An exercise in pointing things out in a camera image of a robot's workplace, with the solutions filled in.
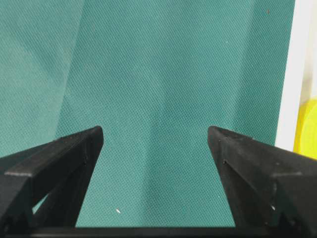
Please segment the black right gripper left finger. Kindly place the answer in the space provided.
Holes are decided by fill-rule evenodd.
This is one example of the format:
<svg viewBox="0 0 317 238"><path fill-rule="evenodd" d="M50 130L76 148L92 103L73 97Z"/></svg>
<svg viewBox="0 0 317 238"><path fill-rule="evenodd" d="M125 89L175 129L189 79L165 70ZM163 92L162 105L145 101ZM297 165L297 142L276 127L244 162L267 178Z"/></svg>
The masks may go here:
<svg viewBox="0 0 317 238"><path fill-rule="evenodd" d="M74 227L104 143L100 126L0 160L0 235Z"/></svg>

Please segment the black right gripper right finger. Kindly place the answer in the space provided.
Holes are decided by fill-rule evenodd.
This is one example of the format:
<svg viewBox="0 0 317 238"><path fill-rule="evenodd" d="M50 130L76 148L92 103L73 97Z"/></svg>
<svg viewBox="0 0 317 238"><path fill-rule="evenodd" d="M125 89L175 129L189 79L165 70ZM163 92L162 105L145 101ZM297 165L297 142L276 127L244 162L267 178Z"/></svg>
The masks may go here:
<svg viewBox="0 0 317 238"><path fill-rule="evenodd" d="M316 160L217 126L208 146L235 226L316 237Z"/></svg>

